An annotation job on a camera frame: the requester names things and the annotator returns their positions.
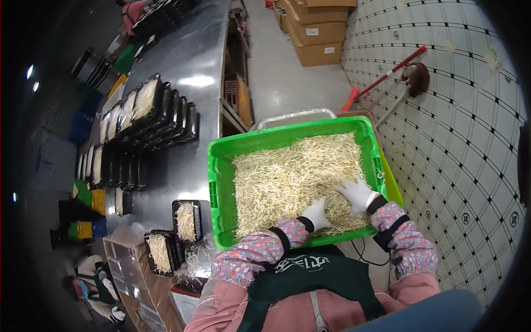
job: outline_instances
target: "printed logo on apron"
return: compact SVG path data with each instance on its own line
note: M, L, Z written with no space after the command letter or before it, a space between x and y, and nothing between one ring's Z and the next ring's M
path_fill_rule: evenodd
M330 263L328 257L299 255L297 257L285 258L275 266L275 274L284 272L292 266L299 266L308 272L317 272L322 270L322 265L325 263Z

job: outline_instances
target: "red and white broom handle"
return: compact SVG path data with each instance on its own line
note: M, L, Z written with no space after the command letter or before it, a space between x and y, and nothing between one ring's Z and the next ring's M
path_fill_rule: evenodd
M426 51L428 49L428 47L426 45L422 45L421 47L419 47L416 51L414 51L410 56L408 56L407 58L404 59L404 61L400 62L396 67L394 67L393 69L391 69L387 74L385 74L384 76L380 77L376 82L372 83L371 86L369 86L368 88L366 88L365 90L363 90L362 92L360 92L355 98L352 98L353 99L352 101L354 101L354 99L358 99L359 97L363 96L364 94L366 94L367 92L369 92L372 88L374 88L375 86L377 86L378 84L380 84L383 80L385 80L387 77L389 77L389 75L395 73L397 70L399 70L400 68L402 68L405 64L407 64L409 61L411 61L414 57L416 57L417 55L423 53L424 51ZM346 109L346 107L343 107L343 109L341 110L342 112L345 112L347 111L348 109Z

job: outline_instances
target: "face mask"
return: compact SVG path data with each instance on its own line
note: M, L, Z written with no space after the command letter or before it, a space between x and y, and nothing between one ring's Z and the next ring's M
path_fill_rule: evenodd
M87 284L83 280L79 280L79 286L81 287L81 291L83 292L83 299L87 299L89 297L89 288Z

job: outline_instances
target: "concrete floor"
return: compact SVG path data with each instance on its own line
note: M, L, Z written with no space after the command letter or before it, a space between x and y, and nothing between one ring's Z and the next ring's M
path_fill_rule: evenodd
M339 112L351 89L341 65L302 67L273 10L264 8L263 1L246 1L245 5L249 13L249 84L255 121L313 108ZM356 239L354 244L362 253L363 240ZM365 246L364 259L375 263L387 261L388 254L371 237L365 239ZM338 243L337 247L347 257L359 259L350 241ZM383 290L393 280L393 273L389 272L389 264L369 265L373 285Z

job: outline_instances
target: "white tiled wall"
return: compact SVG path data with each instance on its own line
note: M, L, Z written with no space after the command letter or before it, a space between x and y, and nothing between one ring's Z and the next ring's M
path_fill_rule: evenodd
M525 212L516 171L522 92L498 34L473 1L404 2L400 9L397 0L360 0L342 66L363 90L428 46L413 60L430 71L428 92L403 101L378 132L406 210L437 246L441 290L467 288L488 305L510 267ZM378 119L405 89L389 78L361 105Z

